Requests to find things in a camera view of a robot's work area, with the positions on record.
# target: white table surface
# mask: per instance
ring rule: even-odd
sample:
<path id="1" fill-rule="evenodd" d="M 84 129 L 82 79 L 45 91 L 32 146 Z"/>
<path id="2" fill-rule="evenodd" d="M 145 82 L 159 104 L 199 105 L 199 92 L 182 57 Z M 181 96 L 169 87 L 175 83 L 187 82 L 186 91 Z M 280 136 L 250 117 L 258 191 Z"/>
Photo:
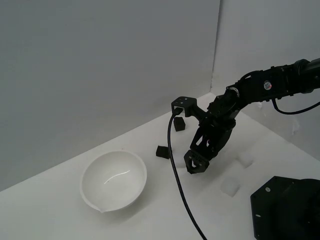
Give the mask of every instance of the white table surface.
<path id="1" fill-rule="evenodd" d="M 214 95 L 199 98 L 205 109 Z M 156 157 L 167 145 L 170 113 L 0 192 L 1 240 L 196 240 L 200 239 L 181 201 L 169 160 Z M 254 240 L 250 195 L 273 176 L 320 178 L 320 162 L 243 113 L 231 138 L 205 173 L 178 173 L 195 219 L 210 240 Z M 186 130 L 172 131 L 174 157 L 181 165 L 198 127 L 185 118 Z M 147 182 L 128 208 L 100 213 L 79 192 L 84 168 L 105 152 L 125 149 L 145 162 Z M 245 168 L 241 152 L 254 156 Z M 224 180 L 240 184 L 234 197 L 221 191 Z"/>

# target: robotic arm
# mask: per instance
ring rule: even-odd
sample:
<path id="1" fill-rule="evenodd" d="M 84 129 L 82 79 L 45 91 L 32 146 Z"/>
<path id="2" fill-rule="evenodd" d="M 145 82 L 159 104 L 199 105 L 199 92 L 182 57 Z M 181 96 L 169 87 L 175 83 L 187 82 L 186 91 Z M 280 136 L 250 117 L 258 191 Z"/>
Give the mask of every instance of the robotic arm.
<path id="1" fill-rule="evenodd" d="M 203 173 L 209 161 L 216 157 L 226 145 L 236 116 L 248 104 L 272 100 L 274 108 L 287 115 L 300 114 L 320 105 L 320 102 L 295 112 L 278 109 L 276 99 L 297 93 L 311 93 L 320 88 L 320 58 L 311 62 L 302 59 L 291 65 L 271 67 L 268 70 L 252 71 L 238 82 L 228 86 L 223 95 L 217 96 L 207 108 L 207 112 L 197 106 L 197 99 L 178 97 L 171 103 L 172 112 L 183 110 L 185 117 L 194 116 L 199 128 L 184 155 L 187 171 L 191 174 Z"/>

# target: white backdrop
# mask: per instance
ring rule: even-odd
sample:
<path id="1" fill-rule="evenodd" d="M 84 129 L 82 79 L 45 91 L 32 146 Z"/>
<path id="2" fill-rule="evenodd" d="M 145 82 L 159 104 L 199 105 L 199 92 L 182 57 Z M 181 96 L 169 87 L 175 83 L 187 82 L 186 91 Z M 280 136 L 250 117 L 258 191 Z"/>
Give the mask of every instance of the white backdrop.
<path id="1" fill-rule="evenodd" d="M 320 58 L 318 0 L 223 0 L 211 91 L 220 95 L 244 74 L 300 59 Z M 320 101 L 320 91 L 277 101 L 291 112 Z M 320 159 L 320 107 L 296 116 L 276 112 L 271 102 L 243 110 L 253 119 Z"/>
<path id="2" fill-rule="evenodd" d="M 219 0 L 3 0 L 0 191 L 210 91 Z"/>

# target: white bowl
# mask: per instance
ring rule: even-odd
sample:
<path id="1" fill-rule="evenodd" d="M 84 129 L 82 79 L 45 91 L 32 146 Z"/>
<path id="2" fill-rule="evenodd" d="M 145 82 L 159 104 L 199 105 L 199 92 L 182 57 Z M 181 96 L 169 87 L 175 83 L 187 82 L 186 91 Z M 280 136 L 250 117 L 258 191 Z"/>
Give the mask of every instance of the white bowl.
<path id="1" fill-rule="evenodd" d="M 129 151 L 108 152 L 84 171 L 80 193 L 90 207 L 101 213 L 132 204 L 146 185 L 147 169 L 142 159 Z"/>

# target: bowl rim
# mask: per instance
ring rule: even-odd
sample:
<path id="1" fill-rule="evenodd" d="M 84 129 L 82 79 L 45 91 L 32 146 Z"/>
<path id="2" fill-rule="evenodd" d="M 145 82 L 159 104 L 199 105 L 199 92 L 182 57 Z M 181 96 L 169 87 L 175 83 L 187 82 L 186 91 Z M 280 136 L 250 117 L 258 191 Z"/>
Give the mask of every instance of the bowl rim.
<path id="1" fill-rule="evenodd" d="M 141 185 L 140 187 L 140 190 L 131 198 L 130 201 L 128 201 L 128 203 L 124 206 L 121 206 L 121 207 L 118 207 L 118 208 L 107 208 L 107 209 L 99 209 L 96 205 L 92 204 L 88 199 L 87 197 L 85 196 L 84 194 L 84 191 L 83 191 L 83 179 L 84 179 L 84 176 L 85 176 L 85 173 L 86 171 L 88 170 L 88 168 L 91 166 L 91 164 L 94 163 L 94 161 L 96 161 L 97 159 L 99 159 L 100 157 L 104 156 L 104 155 L 107 155 L 107 154 L 110 154 L 110 153 L 115 153 L 115 152 L 122 152 L 122 153 L 128 153 L 128 154 L 131 154 L 132 156 L 134 156 L 136 159 L 138 159 L 138 161 L 140 162 L 142 168 L 143 168 L 143 173 L 144 173 L 144 180 L 143 180 L 143 184 Z M 111 150 L 111 151 L 107 151 L 101 155 L 99 155 L 98 157 L 96 157 L 94 160 L 92 160 L 85 168 L 84 168 L 84 171 L 81 175 L 81 178 L 80 178 L 80 194 L 81 194 L 81 197 L 82 199 L 84 200 L 84 202 L 90 206 L 91 208 L 95 209 L 95 210 L 98 210 L 100 211 L 101 213 L 105 213 L 105 212 L 111 212 L 111 211 L 115 211 L 115 210 L 119 210 L 119 209 L 123 209 L 123 208 L 126 208 L 128 207 L 129 205 L 131 205 L 139 196 L 140 194 L 142 193 L 142 191 L 144 190 L 145 186 L 146 186 L 146 182 L 147 182 L 147 168 L 146 168 L 146 165 L 145 165 L 145 162 L 142 160 L 141 157 L 139 157 L 136 153 L 134 152 L 131 152 L 131 151 L 128 151 L 128 150 L 123 150 L 123 149 L 119 149 L 119 150 Z"/>

